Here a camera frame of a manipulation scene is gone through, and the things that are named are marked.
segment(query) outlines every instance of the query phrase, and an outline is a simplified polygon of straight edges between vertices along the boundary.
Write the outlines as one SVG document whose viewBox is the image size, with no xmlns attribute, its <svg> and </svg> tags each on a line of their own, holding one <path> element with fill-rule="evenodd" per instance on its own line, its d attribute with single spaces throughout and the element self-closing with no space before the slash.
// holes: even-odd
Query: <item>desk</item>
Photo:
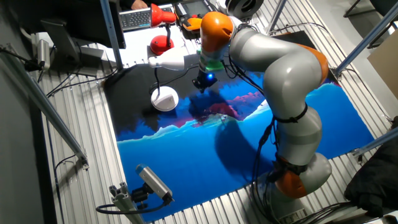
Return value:
<svg viewBox="0 0 398 224">
<path fill-rule="evenodd" d="M 259 30 L 264 31 L 276 5 L 276 0 L 265 1 L 256 13 L 254 20 L 257 23 L 255 26 Z M 276 26 L 281 28 L 284 27 L 284 24 L 298 24 L 307 21 L 324 25 L 308 0 L 291 0 L 286 3 Z M 316 47 L 326 55 L 331 67 L 336 67 L 344 59 L 345 53 L 340 51 L 338 46 L 331 44 L 332 41 L 326 33 L 312 26 L 303 26 L 300 29 L 305 30 Z M 287 31 L 295 32 L 300 29 L 294 27 L 289 28 Z M 143 49 L 155 36 L 155 33 L 151 34 L 153 36 L 145 36 L 144 34 L 149 35 L 151 32 L 151 30 L 147 29 L 126 34 L 127 49 L 122 50 L 122 52 L 126 51 L 126 54 L 122 53 L 125 67 L 131 66 L 130 63 L 134 65 L 135 63 L 147 62 L 147 56 Z M 128 38 L 129 35 L 137 35 L 146 40 L 137 46 L 140 47 L 141 51 L 130 48 L 130 43 L 137 41 Z M 173 28 L 173 41 L 178 42 L 178 36 L 182 40 L 182 35 Z M 104 49 L 103 46 L 95 44 L 90 45 L 90 47 Z M 194 41 L 185 40 L 184 47 L 187 54 L 194 54 L 198 46 Z M 102 77 L 103 72 L 100 71 L 98 75 Z M 40 86 L 45 93 L 48 93 L 64 78 L 66 78 L 66 75 L 60 75 L 59 77 L 46 75 Z M 90 77 L 74 78 L 73 76 L 70 81 L 78 83 L 91 79 Z M 381 116 L 382 112 L 377 107 L 377 102 L 371 98 L 365 86 L 358 82 L 357 76 L 351 72 L 343 72 L 340 84 L 351 102 L 353 102 L 354 107 L 359 111 L 360 116 L 373 136 L 378 137 L 384 134 L 389 128 L 389 123 Z M 74 86 L 72 90 L 65 89 L 57 93 L 50 101 L 69 126 L 71 132 L 76 136 L 80 145 L 84 146 L 90 163 L 88 171 L 76 169 L 74 167 L 75 159 L 70 159 L 72 162 L 66 162 L 58 168 L 57 175 L 61 183 L 61 203 L 65 223 L 128 223 L 124 216 L 106 216 L 95 212 L 96 206 L 111 203 L 108 187 L 125 181 L 119 152 L 116 147 L 116 138 L 112 129 L 113 124 L 109 115 L 108 102 L 103 93 L 101 83 L 91 82 Z M 47 132 L 46 123 L 44 123 L 44 126 L 49 164 L 52 167 L 50 139 L 52 140 L 55 163 L 73 155 L 73 153 L 59 134 L 54 131 L 53 127 L 50 126 L 50 131 Z M 369 159 L 373 153 L 374 150 L 366 153 L 364 158 Z M 344 192 L 354 173 L 361 167 L 355 163 L 350 155 L 336 157 L 331 159 L 330 162 L 333 173 L 328 182 L 316 192 L 301 199 L 308 212 L 336 202 L 342 202 L 344 200 L 342 192 Z M 60 207 L 55 193 L 54 173 L 52 169 L 50 170 L 54 186 L 53 192 L 57 218 L 61 223 Z M 266 223 L 261 219 L 259 212 L 253 209 L 248 190 L 248 188 L 239 189 L 154 223 Z"/>
</svg>

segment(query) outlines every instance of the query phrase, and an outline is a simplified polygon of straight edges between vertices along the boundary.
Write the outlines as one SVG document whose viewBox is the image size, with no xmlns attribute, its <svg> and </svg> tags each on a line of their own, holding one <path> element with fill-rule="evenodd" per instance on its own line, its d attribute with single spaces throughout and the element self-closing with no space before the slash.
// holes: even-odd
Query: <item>computer monitor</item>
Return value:
<svg viewBox="0 0 398 224">
<path fill-rule="evenodd" d="M 10 0 L 12 13 L 29 33 L 48 32 L 57 48 L 50 69 L 97 74 L 102 50 L 80 47 L 77 39 L 111 46 L 100 0 Z M 125 49 L 119 0 L 109 0 L 119 48 Z"/>
</svg>

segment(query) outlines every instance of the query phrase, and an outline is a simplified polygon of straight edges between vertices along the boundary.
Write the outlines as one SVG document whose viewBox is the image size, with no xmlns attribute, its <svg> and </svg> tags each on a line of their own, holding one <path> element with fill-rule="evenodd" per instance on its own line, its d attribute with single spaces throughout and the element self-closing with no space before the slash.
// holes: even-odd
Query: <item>blue paint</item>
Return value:
<svg viewBox="0 0 398 224">
<path fill-rule="evenodd" d="M 145 168 L 147 167 L 147 165 L 144 164 L 139 164 L 136 168 L 136 174 L 140 174 Z"/>
<path fill-rule="evenodd" d="M 224 87 L 220 93 L 223 91 L 223 96 L 232 100 L 233 96 L 228 96 L 228 88 L 234 86 Z M 323 137 L 317 151 L 327 158 L 342 155 L 373 140 L 340 87 L 334 84 L 321 86 L 307 96 L 307 104 L 316 109 L 321 117 Z M 186 113 L 188 103 L 182 100 L 178 107 L 181 108 L 176 110 L 177 117 Z M 215 114 L 201 126 L 197 126 L 196 121 L 187 121 L 180 128 L 170 125 L 151 136 L 119 141 L 130 190 L 143 184 L 136 174 L 136 166 L 147 164 L 173 192 L 175 202 L 171 206 L 143 214 L 144 219 L 158 220 L 248 183 L 258 140 L 271 118 L 270 109 L 263 106 L 243 120 Z M 262 149 L 260 174 L 271 169 L 274 154 L 275 146 L 268 140 Z M 162 201 L 156 195 L 150 195 L 147 203 L 151 208 Z"/>
</svg>

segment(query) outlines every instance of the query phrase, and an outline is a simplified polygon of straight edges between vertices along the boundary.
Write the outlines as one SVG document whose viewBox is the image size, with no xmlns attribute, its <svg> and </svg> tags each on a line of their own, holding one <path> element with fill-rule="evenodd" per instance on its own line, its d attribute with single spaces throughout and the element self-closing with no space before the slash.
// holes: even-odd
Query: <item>robotic arm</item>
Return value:
<svg viewBox="0 0 398 224">
<path fill-rule="evenodd" d="M 321 187 L 331 174 L 325 156 L 315 153 L 322 138 L 318 113 L 305 103 L 306 95 L 328 75 L 326 57 L 315 49 L 277 40 L 240 21 L 209 12 L 201 23 L 200 70 L 220 70 L 229 47 L 232 61 L 243 70 L 264 72 L 263 90 L 278 123 L 279 150 L 273 178 L 289 198 L 300 198 Z"/>
</svg>

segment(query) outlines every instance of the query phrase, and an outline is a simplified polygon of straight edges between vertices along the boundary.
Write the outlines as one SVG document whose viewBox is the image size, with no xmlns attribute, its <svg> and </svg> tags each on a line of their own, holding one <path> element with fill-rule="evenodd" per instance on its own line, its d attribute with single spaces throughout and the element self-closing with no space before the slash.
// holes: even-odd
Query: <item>red lamp shade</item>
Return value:
<svg viewBox="0 0 398 224">
<path fill-rule="evenodd" d="M 172 12 L 165 12 L 155 4 L 150 5 L 150 27 L 157 27 L 162 22 L 172 24 L 177 20 L 177 17 Z"/>
</svg>

